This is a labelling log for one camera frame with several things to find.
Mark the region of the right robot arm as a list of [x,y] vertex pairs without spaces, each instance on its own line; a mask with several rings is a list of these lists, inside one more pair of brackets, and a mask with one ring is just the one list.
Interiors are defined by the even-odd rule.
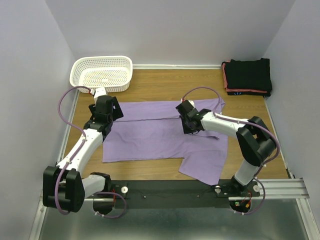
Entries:
[[227,196],[241,196],[265,164],[280,153],[280,144],[257,116],[240,119],[215,113],[209,109],[197,110],[189,100],[182,101],[176,110],[180,115],[184,134],[213,131],[237,139],[243,162],[231,180],[222,187]]

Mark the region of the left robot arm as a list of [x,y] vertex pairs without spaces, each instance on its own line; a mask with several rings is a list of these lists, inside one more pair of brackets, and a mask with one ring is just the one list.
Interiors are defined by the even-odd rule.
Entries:
[[82,179],[82,172],[111,132],[113,122],[124,115],[117,98],[109,95],[99,96],[89,110],[91,117],[80,130],[77,143],[61,162],[43,172],[42,202],[63,215],[78,212],[91,195],[107,197],[112,188],[108,174],[94,172]]

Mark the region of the purple t-shirt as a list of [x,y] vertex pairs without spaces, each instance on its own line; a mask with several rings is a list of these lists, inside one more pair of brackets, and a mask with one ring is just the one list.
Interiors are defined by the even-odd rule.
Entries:
[[207,185],[219,182],[228,137],[214,131],[184,134],[179,101],[121,102],[123,117],[103,141],[102,161],[182,158],[179,172]]

